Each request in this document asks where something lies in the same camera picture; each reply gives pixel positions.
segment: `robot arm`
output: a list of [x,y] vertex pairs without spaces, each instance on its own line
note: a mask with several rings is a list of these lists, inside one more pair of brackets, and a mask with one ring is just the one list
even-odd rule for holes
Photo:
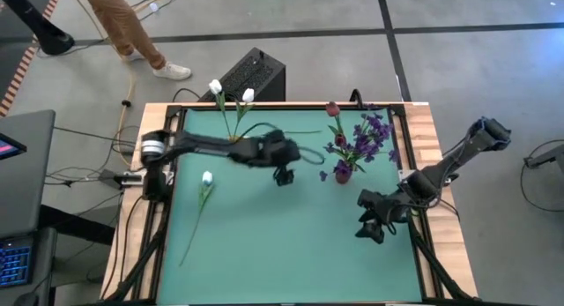
[[382,225],[407,222],[411,207],[426,208],[441,195],[445,179],[476,155],[487,151],[501,151],[510,143],[511,131],[495,119],[482,117],[468,130],[464,142],[434,166],[416,170],[389,195],[363,190],[358,205],[366,209],[359,221],[363,223],[357,237],[369,237],[382,243]]
[[152,131],[142,137],[141,163],[147,169],[144,179],[144,198],[159,200],[166,194],[167,184],[162,168],[185,153],[201,153],[227,157],[249,167],[276,168],[274,180],[278,186],[293,182],[293,171],[286,165],[301,158],[297,144],[274,130],[262,137],[240,138],[231,142],[180,131],[174,135],[174,144],[167,150],[168,131]]

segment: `wooden table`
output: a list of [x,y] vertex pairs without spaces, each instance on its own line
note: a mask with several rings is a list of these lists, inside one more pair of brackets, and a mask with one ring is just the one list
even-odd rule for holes
[[[299,106],[299,105],[313,105],[319,104],[324,105],[326,102],[261,102],[257,105],[284,105],[284,106]],[[412,143],[412,149],[419,169],[427,166],[434,165],[439,160],[442,159],[441,148],[439,147],[439,141],[437,139],[437,134],[434,128],[433,117],[431,115],[431,108],[427,103],[395,103],[395,102],[369,102],[378,105],[387,104],[404,104],[404,109],[406,113],[406,119],[408,124],[408,129],[410,132],[410,138]],[[353,102],[338,102],[339,105],[352,105],[356,104]],[[143,119],[141,120],[139,135],[137,137],[137,147],[133,154],[133,161],[131,163],[131,168],[140,168],[139,160],[139,148],[140,139],[143,134],[149,131],[161,130],[166,119],[166,112],[169,106],[184,106],[184,107],[204,107],[211,106],[213,103],[149,103],[145,106],[145,112],[143,114]],[[407,163],[407,153],[405,149],[405,141],[401,127],[399,124],[399,118],[394,116],[394,124],[397,134],[397,143],[400,150],[400,156],[402,159],[403,168],[409,168]],[[173,121],[172,128],[176,128],[175,121]],[[105,296],[111,295],[115,292],[117,288],[117,283],[120,280],[121,269],[122,269],[122,258],[123,258],[123,245],[125,239],[125,223],[131,212],[135,201],[141,195],[141,187],[131,187],[125,191],[122,211],[120,216],[120,225],[116,229],[119,229],[119,236],[114,236],[114,242],[112,245],[112,250],[108,260],[108,267],[106,270],[106,276],[104,279],[104,284],[102,287],[106,287],[109,283],[108,292]],[[454,200],[452,198],[452,193],[450,188],[445,188],[442,193],[442,199],[454,205]],[[137,262],[139,256],[139,249],[145,229],[145,218],[147,210],[149,207],[149,202],[141,201],[135,207],[135,211],[132,213],[130,218],[130,226],[128,229],[128,240],[127,240],[127,250],[125,253],[124,266],[123,266],[123,277],[125,277],[133,265]],[[157,214],[155,215],[155,221],[153,223],[153,233],[156,231],[159,225],[160,210],[157,209]],[[431,236],[433,238],[435,255],[439,258],[442,265],[448,271],[450,276],[458,283],[460,288],[472,296],[477,296],[476,287],[474,284],[474,279],[472,277],[470,263],[468,261],[468,255],[466,253],[466,247],[464,246],[464,239],[462,236],[462,231],[460,229],[460,224],[456,215],[448,209],[448,207],[439,205],[433,209],[427,211],[428,223],[431,229]],[[117,250],[117,260],[115,259],[115,246],[116,238],[119,238],[119,245]],[[433,289],[433,282],[431,279],[431,273],[427,261],[419,254],[421,261],[421,272],[423,274],[423,279],[425,283],[425,288],[427,296],[434,297],[436,293]],[[152,257],[145,268],[145,274],[141,286],[141,298],[147,298],[149,296],[149,287],[152,276],[153,267]],[[114,276],[111,277],[112,270],[114,269]]]

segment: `black box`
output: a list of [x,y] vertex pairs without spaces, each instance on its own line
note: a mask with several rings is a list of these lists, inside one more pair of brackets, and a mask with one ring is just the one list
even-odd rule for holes
[[[219,82],[226,101],[242,101],[248,88],[255,90],[255,101],[286,100],[286,66],[258,48],[252,48]],[[215,97],[208,90],[199,101],[211,102]]]

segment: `laptop keyboard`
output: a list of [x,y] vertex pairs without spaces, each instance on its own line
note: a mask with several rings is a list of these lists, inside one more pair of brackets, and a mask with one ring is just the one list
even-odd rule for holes
[[31,237],[0,242],[0,287],[29,282],[32,243]]

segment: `person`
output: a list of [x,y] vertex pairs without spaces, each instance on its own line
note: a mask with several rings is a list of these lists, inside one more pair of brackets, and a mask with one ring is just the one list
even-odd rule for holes
[[88,3],[125,60],[145,58],[152,73],[161,78],[183,80],[191,75],[189,68],[170,63],[154,47],[137,14],[125,0],[88,0]]

